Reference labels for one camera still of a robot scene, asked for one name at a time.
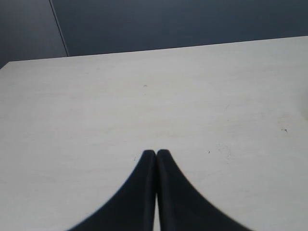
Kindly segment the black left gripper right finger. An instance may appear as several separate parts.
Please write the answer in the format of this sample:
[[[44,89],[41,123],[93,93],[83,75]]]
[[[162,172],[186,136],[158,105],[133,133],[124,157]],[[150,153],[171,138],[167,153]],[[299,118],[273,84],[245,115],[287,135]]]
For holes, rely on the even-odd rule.
[[[169,150],[157,152],[162,231],[248,231],[207,201],[187,180]]]

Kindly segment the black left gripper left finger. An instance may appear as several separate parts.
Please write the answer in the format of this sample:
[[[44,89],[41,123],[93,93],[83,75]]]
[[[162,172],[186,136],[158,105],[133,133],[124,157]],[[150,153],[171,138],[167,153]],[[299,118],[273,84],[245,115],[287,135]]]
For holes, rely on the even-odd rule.
[[[156,154],[143,151],[126,182],[72,231],[152,231],[156,200]]]

